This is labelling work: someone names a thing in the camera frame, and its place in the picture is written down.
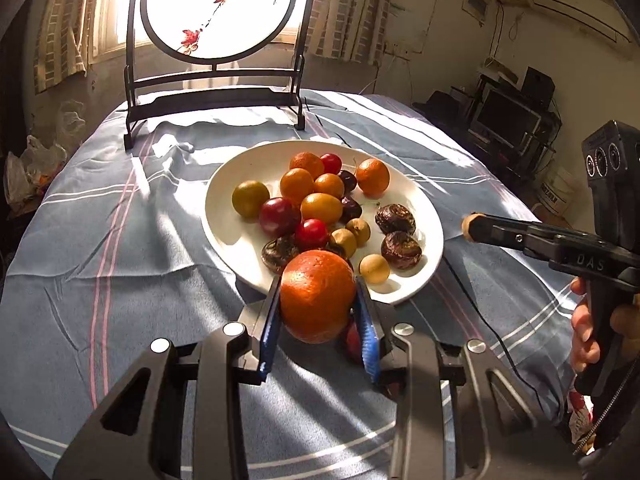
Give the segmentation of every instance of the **orange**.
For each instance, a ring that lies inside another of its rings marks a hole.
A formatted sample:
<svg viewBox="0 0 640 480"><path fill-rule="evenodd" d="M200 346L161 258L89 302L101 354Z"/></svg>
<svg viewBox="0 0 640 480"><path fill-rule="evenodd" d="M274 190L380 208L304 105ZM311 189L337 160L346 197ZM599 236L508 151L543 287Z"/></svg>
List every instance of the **orange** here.
<svg viewBox="0 0 640 480"><path fill-rule="evenodd" d="M384 162L376 158L368 158L358 166L356 180L365 195L377 198L389 187L391 176Z"/></svg>
<svg viewBox="0 0 640 480"><path fill-rule="evenodd" d="M306 251L282 273L280 314L293 337L326 343L347 326L355 296L353 271L345 260L329 251Z"/></svg>
<svg viewBox="0 0 640 480"><path fill-rule="evenodd" d="M294 168L280 179L280 194L300 205L305 196L314 192L314 180L307 170Z"/></svg>
<svg viewBox="0 0 640 480"><path fill-rule="evenodd" d="M291 157L289 161L289 169L302 168L311 173L313 180L324 173L324 164L320 157L309 152L301 152Z"/></svg>
<svg viewBox="0 0 640 480"><path fill-rule="evenodd" d="M333 173L324 173L316 178L314 191L316 193L327 193L327 195L342 199L344 196L344 182Z"/></svg>

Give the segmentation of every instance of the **curtain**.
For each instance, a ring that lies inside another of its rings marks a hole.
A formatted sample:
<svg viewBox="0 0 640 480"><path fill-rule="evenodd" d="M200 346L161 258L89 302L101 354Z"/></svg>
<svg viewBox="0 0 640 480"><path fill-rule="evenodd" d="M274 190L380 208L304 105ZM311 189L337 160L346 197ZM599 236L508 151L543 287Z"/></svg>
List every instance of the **curtain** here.
<svg viewBox="0 0 640 480"><path fill-rule="evenodd" d="M95 0L47 0L34 53L36 93L86 71L94 12Z"/></svg>
<svg viewBox="0 0 640 480"><path fill-rule="evenodd" d="M314 0L306 50L380 64L390 0Z"/></svg>

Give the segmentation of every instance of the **screw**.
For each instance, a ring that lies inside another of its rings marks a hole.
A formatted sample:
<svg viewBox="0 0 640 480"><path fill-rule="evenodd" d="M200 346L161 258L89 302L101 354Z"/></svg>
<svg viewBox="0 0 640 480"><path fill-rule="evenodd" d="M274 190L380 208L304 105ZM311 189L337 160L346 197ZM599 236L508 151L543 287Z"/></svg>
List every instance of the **screw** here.
<svg viewBox="0 0 640 480"><path fill-rule="evenodd" d="M169 343L169 341L164 337L161 337L152 341L151 351L156 354L161 354L162 352L166 352L169 349L169 346L171 346L171 343Z"/></svg>
<svg viewBox="0 0 640 480"><path fill-rule="evenodd" d="M486 350L486 343L484 341L480 341L479 339L472 339L466 344L466 347L469 348L470 352L474 354L481 354Z"/></svg>
<svg viewBox="0 0 640 480"><path fill-rule="evenodd" d="M408 323L398 323L394 327L394 332L398 335L411 335L414 333L414 327Z"/></svg>
<svg viewBox="0 0 640 480"><path fill-rule="evenodd" d="M244 332L244 325L242 323L238 323L237 321L227 323L222 329L222 332L224 332L225 335L228 335L229 337L235 337Z"/></svg>

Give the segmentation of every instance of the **air conditioner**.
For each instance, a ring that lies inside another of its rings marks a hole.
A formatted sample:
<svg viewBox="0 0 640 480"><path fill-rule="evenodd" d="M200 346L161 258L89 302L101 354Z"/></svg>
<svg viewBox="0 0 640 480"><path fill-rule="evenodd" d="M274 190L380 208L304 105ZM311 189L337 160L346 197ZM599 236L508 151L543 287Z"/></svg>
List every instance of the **air conditioner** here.
<svg viewBox="0 0 640 480"><path fill-rule="evenodd" d="M574 20L613 48L628 53L632 35L618 10L602 0L527 0L532 9L555 18Z"/></svg>

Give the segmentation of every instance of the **plastic bag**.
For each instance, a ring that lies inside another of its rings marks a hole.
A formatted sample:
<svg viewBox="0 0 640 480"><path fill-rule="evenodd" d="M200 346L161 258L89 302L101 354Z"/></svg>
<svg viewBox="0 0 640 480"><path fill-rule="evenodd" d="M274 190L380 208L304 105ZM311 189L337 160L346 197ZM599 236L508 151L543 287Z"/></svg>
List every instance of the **plastic bag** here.
<svg viewBox="0 0 640 480"><path fill-rule="evenodd" d="M56 143L73 155L84 142L86 121L81 117L84 105L78 101L64 101L56 118Z"/></svg>
<svg viewBox="0 0 640 480"><path fill-rule="evenodd" d="M20 159L9 152L4 165L4 198L9 205L21 204L34 192Z"/></svg>
<svg viewBox="0 0 640 480"><path fill-rule="evenodd" d="M20 161L31 184L44 192L66 164L67 158L66 150L59 144L45 148L36 137L30 135L27 136L27 148L20 156Z"/></svg>

